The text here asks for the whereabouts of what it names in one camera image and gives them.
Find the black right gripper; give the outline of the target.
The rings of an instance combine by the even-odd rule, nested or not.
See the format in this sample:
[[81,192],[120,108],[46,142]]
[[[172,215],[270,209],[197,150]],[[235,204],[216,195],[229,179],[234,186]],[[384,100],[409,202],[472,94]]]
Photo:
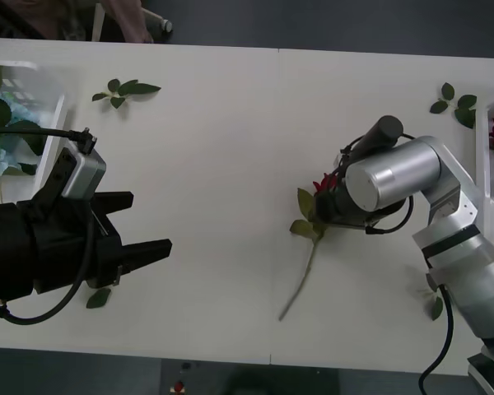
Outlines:
[[315,216],[322,222],[358,222],[361,209],[346,187],[324,190],[315,197]]

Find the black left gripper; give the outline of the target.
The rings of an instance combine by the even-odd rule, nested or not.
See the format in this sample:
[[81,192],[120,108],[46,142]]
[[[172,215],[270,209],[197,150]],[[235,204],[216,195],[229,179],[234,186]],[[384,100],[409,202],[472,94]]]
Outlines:
[[[84,280],[94,289],[117,285],[123,274],[168,258],[169,239],[122,246],[119,233],[108,215],[129,209],[133,194],[94,193],[89,208],[93,215],[94,247]],[[80,201],[59,198],[47,216],[35,209],[35,202],[18,203],[34,238],[34,289],[43,294],[71,285],[77,278],[86,247],[86,214]]]

